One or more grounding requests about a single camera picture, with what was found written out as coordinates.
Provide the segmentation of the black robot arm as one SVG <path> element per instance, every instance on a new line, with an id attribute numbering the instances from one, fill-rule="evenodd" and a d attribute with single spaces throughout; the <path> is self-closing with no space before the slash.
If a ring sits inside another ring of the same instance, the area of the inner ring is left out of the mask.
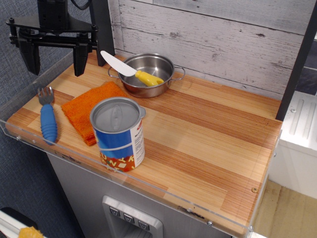
<path id="1" fill-rule="evenodd" d="M 70 48 L 73 50 L 75 76 L 84 73 L 88 54 L 97 49 L 98 26 L 72 17 L 66 0 L 39 0 L 38 14 L 10 17 L 10 42 L 15 45 L 27 69 L 40 72 L 39 47 Z"/>

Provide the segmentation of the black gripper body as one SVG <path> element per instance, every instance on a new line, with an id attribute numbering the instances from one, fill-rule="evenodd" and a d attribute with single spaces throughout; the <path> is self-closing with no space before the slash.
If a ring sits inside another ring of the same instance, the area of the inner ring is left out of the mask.
<path id="1" fill-rule="evenodd" d="M 40 26 L 38 17 L 10 17 L 5 22 L 10 27 L 10 43 L 21 48 L 22 41 L 34 46 L 74 48 L 82 44 L 88 50 L 96 50 L 98 46 L 98 27 L 74 17 L 68 18 L 67 29 L 50 29 Z"/>

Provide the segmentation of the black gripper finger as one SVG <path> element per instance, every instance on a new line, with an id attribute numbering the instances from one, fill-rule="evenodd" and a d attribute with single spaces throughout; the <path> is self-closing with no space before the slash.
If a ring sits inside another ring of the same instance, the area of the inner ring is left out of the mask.
<path id="1" fill-rule="evenodd" d="M 39 47 L 27 39 L 19 39 L 19 49 L 27 69 L 38 75 L 40 72 Z"/>
<path id="2" fill-rule="evenodd" d="M 73 49 L 74 74 L 80 76 L 84 73 L 89 53 L 87 43 L 77 43 Z"/>

